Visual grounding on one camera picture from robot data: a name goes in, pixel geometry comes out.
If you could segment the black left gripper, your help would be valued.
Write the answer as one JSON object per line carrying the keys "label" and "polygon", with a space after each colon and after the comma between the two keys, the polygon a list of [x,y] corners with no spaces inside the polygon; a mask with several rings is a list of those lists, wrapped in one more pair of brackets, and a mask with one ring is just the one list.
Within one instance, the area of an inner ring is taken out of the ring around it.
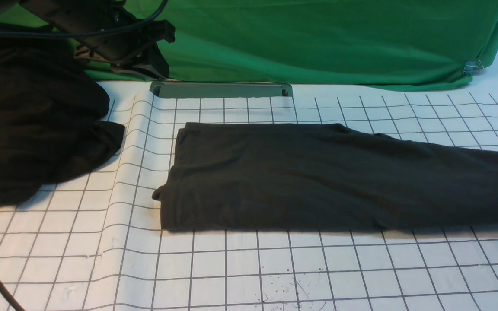
{"label": "black left gripper", "polygon": [[[133,25],[138,19],[125,9],[75,9],[75,33],[100,32]],[[157,46],[174,42],[175,28],[167,20],[150,22],[136,30],[79,40],[75,58],[111,65],[115,73],[133,73],[152,79],[167,79],[169,65]]]}

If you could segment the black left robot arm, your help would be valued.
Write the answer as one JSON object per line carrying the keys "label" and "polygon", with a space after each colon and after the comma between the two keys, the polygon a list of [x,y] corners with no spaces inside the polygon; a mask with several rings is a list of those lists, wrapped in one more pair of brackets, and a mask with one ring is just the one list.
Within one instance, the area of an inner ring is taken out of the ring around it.
{"label": "black left robot arm", "polygon": [[146,19],[125,8],[124,0],[0,0],[0,16],[21,6],[46,25],[37,28],[0,23],[0,38],[77,41],[75,59],[108,63],[115,73],[150,79],[169,77],[169,65],[157,43],[175,41],[175,27],[157,20],[163,0]]}

